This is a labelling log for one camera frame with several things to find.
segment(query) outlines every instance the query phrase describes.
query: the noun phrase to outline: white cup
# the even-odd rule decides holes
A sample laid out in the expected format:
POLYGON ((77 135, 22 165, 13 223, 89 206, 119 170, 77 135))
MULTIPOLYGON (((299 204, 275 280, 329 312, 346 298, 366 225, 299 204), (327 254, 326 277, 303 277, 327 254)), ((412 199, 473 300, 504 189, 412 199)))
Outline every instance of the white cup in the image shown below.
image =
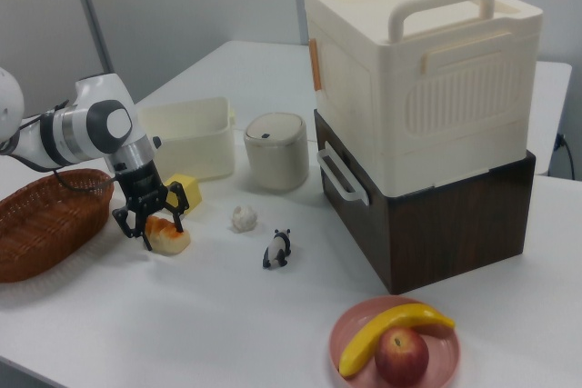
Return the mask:
POLYGON ((309 173, 306 122, 297 114, 257 117, 245 131, 248 162, 256 182, 271 190, 292 190, 309 173))

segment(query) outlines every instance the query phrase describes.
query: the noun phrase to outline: yellow block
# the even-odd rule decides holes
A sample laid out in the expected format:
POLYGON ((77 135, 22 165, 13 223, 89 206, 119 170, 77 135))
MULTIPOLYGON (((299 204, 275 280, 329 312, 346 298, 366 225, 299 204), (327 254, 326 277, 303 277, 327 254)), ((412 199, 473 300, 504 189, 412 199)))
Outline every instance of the yellow block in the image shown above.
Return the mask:
MULTIPOLYGON (((190 204, 190 207, 184 211, 184 215, 186 215, 194 208, 196 208, 200 202, 202 202, 202 195, 200 194, 198 181, 191 176, 186 176, 184 174, 174 174, 166 181, 164 185, 168 186, 173 182, 179 182, 184 187, 186 198, 190 204)), ((174 207, 178 206, 178 199, 174 193, 168 193, 166 201, 174 207)))

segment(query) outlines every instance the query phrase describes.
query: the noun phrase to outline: pink plate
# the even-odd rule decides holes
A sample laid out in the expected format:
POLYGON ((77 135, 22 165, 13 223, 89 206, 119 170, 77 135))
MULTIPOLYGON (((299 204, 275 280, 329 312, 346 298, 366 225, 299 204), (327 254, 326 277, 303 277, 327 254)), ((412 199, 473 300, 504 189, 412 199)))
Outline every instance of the pink plate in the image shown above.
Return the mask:
MULTIPOLYGON (((350 388, 391 388, 376 371, 374 358, 354 377, 344 379, 337 367, 339 357, 347 344, 364 324, 379 313, 403 303, 419 301, 400 296, 382 296, 366 300, 348 309, 336 322, 329 337, 329 357, 336 369, 337 378, 350 388)), ((457 371, 460 347, 454 329, 442 325, 429 325, 415 328, 426 341, 429 352, 428 368, 420 382, 414 388, 442 388, 447 386, 457 371)))

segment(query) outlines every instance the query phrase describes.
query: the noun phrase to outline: white handle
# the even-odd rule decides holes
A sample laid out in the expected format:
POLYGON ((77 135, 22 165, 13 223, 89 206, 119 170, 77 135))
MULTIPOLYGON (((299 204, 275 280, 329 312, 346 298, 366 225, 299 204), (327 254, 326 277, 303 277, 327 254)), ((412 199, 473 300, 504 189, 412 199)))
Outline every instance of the white handle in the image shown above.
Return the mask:
MULTIPOLYGON (((458 4, 469 0, 405 0, 395 6, 388 18, 388 39, 390 43, 398 43, 404 35, 404 21, 414 13, 440 6, 458 4)), ((493 18, 495 0, 480 0, 479 18, 487 20, 493 18)))
POLYGON ((347 168, 347 166, 344 164, 341 158, 337 155, 334 148, 328 142, 326 142, 325 149, 322 149, 319 152, 317 152, 317 161, 319 162, 319 165, 321 165, 321 169, 326 174, 327 178, 329 179, 329 182, 333 184, 333 186, 337 189, 339 195, 341 195, 344 200, 347 200, 348 202, 361 200, 362 202, 364 202, 366 206, 370 205, 370 201, 367 197, 366 190, 364 189, 362 184, 357 181, 356 177, 352 174, 352 172, 349 171, 349 168, 347 168), (352 193, 346 191, 346 189, 337 179, 334 172, 331 171, 331 168, 329 168, 329 165, 327 165, 326 161, 324 160, 324 158, 326 157, 329 157, 332 160, 337 169, 346 178, 347 182, 351 185, 352 189, 354 190, 352 193))

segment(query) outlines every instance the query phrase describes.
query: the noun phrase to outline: panda figurine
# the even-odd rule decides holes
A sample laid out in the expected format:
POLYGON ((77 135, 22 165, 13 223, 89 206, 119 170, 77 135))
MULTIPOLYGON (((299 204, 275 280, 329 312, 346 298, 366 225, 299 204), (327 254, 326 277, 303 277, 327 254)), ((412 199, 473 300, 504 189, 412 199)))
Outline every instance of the panda figurine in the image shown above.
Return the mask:
POLYGON ((281 267, 287 265, 285 258, 291 254, 290 233, 291 231, 289 229, 283 232, 275 229, 273 241, 266 248, 265 255, 263 256, 263 268, 270 268, 271 263, 274 261, 277 261, 281 267))

